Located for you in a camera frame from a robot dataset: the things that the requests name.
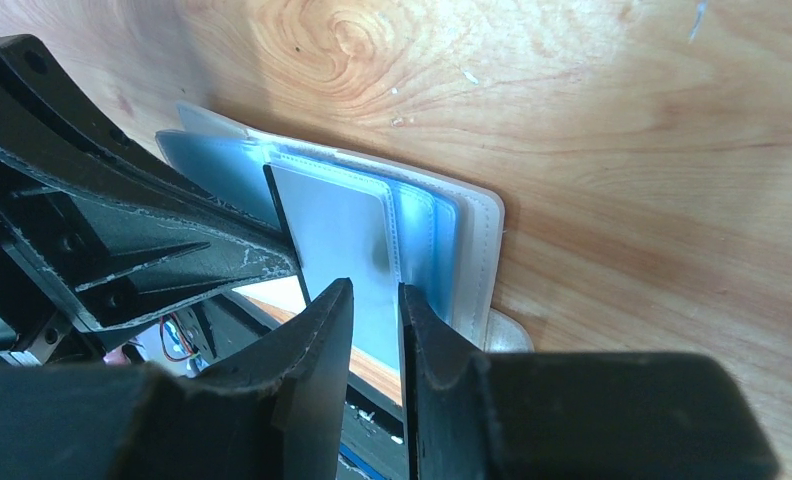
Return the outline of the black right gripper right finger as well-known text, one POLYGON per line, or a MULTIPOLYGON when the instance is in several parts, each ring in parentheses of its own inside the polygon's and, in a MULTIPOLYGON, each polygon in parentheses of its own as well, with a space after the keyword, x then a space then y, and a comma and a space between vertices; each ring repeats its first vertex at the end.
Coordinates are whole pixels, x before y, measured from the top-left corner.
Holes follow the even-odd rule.
POLYGON ((677 352, 488 353, 398 292, 413 479, 774 479, 739 387, 677 352))

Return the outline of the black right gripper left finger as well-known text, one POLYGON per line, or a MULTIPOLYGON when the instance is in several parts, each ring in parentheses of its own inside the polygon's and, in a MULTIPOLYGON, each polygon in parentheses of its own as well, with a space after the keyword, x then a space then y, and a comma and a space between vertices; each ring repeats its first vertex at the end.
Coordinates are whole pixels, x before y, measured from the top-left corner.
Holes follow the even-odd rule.
POLYGON ((145 363, 0 367, 0 479, 332 479, 353 285, 195 378, 145 363))

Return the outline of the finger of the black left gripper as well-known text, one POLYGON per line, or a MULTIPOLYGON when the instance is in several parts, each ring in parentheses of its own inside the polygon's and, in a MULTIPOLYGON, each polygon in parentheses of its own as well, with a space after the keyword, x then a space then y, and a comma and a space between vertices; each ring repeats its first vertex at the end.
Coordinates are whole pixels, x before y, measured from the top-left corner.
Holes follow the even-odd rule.
POLYGON ((43 42, 0 36, 0 317, 136 326, 296 274, 278 230, 130 139, 43 42))

